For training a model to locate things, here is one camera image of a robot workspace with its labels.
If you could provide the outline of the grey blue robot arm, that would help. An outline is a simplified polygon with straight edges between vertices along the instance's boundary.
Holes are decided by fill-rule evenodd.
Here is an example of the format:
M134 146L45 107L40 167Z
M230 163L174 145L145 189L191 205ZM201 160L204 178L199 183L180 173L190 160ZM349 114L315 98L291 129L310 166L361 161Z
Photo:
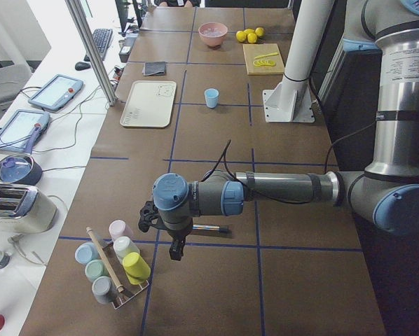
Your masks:
M238 215L245 202L269 199L346 205L391 234L419 232L419 1L349 1L343 48L382 52L373 160L364 171L267 174L213 168L194 182L164 174L140 211L139 229L168 232L170 257L180 260L195 217Z

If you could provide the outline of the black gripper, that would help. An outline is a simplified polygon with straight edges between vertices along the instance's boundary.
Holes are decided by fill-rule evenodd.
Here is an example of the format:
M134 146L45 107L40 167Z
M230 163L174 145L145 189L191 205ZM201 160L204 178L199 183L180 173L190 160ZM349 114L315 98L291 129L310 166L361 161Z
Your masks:
M142 232L148 232L149 228L157 230L166 230L166 226L160 217L159 210L153 201L146 201L144 206L139 211L138 228ZM180 261L184 254L184 247L186 245L186 238L182 240L173 239L169 250L170 258L172 260Z

